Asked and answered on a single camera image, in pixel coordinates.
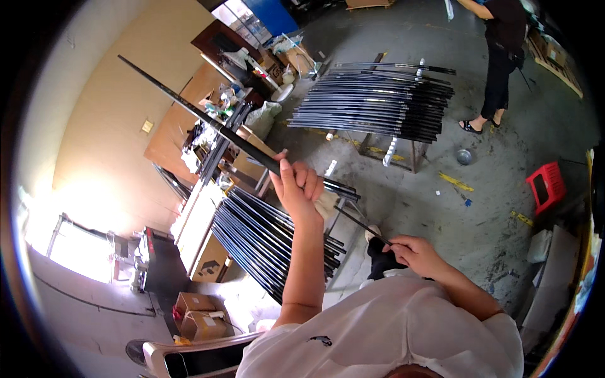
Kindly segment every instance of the bright window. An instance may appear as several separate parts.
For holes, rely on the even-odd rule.
[[[213,10],[212,14],[254,48],[271,38],[271,33],[242,0],[227,0]]]
[[[109,283],[113,254],[107,239],[94,236],[65,220],[54,239],[50,259],[83,276]]]

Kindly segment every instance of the light switch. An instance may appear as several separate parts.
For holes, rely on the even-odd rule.
[[[149,134],[149,132],[151,131],[152,127],[153,127],[153,122],[150,122],[149,120],[146,120],[145,123],[143,124],[143,128],[141,130],[143,130],[147,134]]]

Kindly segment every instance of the hand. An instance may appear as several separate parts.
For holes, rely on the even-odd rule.
[[[280,175],[269,172],[275,192],[281,204],[292,217],[294,224],[311,222],[313,225],[323,227],[324,219],[315,210],[313,204],[324,192],[324,180],[317,177],[317,172],[310,169],[303,162],[292,165],[286,160],[286,153],[282,152],[273,157],[280,162]]]
[[[385,244],[383,252],[392,250],[398,263],[410,267],[414,273],[421,277],[437,279],[441,273],[451,266],[445,262],[435,249],[424,238],[416,236],[398,235],[391,240],[392,246]]]

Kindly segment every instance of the white t-shirt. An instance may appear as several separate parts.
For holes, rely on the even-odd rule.
[[[271,329],[244,349],[236,377],[382,378],[414,363],[446,378],[521,377],[521,339],[510,316],[480,322],[438,283],[395,276]]]

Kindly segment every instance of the wooden pallet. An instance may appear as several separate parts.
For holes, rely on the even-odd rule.
[[[567,64],[564,67],[559,67],[556,63],[544,56],[542,51],[529,37],[527,38],[527,45],[529,47],[529,52],[534,56],[536,63],[554,73],[559,79],[567,84],[569,88],[576,92],[581,99],[584,97],[584,92],[582,92],[578,80],[576,80],[574,73]]]
[[[360,5],[359,7],[349,7],[347,8],[348,11],[352,11],[353,9],[360,9],[360,8],[372,8],[372,7],[384,7],[384,9],[389,9],[391,7],[391,5],[393,5],[395,3],[395,0],[391,0],[388,2],[388,4],[377,4],[377,5]]]

